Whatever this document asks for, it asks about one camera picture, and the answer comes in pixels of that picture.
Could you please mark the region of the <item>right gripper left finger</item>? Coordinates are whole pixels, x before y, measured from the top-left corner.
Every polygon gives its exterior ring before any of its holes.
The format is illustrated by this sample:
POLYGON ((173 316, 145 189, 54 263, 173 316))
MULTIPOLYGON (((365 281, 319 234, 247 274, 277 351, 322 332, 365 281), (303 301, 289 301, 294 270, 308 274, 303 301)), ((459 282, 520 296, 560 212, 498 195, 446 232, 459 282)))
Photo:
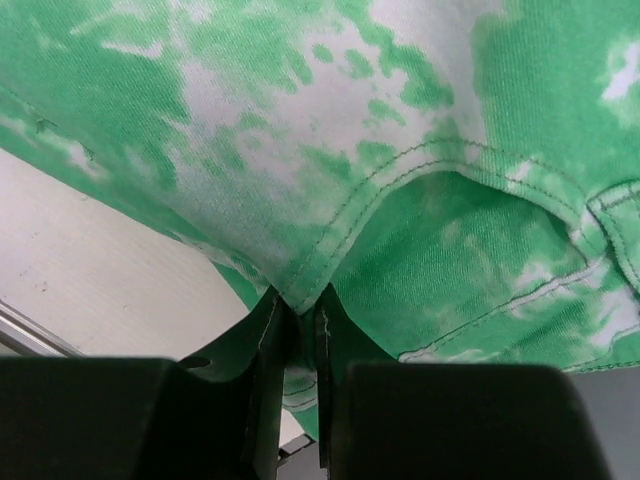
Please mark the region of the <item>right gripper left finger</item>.
POLYGON ((268 290, 181 361, 5 357, 5 479, 272 479, 285 307, 268 290))

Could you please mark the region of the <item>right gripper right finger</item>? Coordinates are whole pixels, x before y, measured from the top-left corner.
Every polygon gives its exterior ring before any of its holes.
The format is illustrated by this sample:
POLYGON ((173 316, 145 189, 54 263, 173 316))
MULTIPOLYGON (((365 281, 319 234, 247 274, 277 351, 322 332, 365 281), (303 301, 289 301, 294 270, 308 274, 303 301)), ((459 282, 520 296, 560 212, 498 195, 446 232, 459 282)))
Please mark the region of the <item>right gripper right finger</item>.
POLYGON ((332 287, 314 311, 319 461, 331 479, 596 479, 575 388, 546 366, 403 363, 332 287))

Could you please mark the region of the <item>green tie-dye trousers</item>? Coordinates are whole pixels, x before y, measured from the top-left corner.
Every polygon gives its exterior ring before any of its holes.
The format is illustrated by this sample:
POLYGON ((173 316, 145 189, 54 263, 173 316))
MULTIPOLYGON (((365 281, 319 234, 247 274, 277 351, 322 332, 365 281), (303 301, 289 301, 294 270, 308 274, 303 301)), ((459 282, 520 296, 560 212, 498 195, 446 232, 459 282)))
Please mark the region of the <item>green tie-dye trousers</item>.
POLYGON ((639 362, 635 1, 5 1, 1 146, 400 361, 639 362))

